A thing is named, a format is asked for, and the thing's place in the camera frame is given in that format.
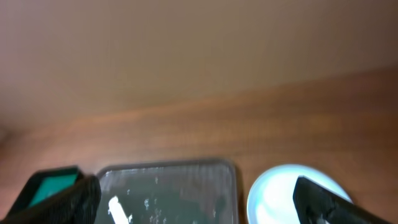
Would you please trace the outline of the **white plate top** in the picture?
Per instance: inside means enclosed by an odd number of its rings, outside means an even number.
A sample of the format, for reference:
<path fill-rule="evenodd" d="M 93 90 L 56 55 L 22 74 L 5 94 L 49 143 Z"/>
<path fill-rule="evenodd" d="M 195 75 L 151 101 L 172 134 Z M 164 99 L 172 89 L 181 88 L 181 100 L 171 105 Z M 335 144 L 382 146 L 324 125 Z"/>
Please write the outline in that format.
<path fill-rule="evenodd" d="M 284 164 L 266 170 L 253 183 L 247 199 L 249 224 L 299 224 L 293 192 L 298 177 L 304 176 L 351 202 L 347 192 L 330 176 L 314 168 Z"/>

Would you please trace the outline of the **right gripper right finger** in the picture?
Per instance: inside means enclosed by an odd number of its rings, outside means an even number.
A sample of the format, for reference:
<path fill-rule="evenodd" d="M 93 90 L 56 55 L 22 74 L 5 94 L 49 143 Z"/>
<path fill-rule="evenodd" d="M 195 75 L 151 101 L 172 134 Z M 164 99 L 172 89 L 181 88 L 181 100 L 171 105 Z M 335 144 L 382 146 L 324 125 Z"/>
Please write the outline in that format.
<path fill-rule="evenodd" d="M 293 201 L 301 224 L 390 224 L 304 176 L 296 181 Z"/>

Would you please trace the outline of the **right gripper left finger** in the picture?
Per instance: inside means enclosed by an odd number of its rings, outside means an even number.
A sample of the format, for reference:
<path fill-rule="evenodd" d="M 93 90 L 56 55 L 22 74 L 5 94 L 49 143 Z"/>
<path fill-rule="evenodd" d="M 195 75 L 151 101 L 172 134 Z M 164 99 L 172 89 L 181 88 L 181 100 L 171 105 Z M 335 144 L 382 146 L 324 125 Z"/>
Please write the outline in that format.
<path fill-rule="evenodd" d="M 1 220 L 1 223 L 93 224 L 100 200 L 99 179 L 89 175 L 33 207 Z"/>

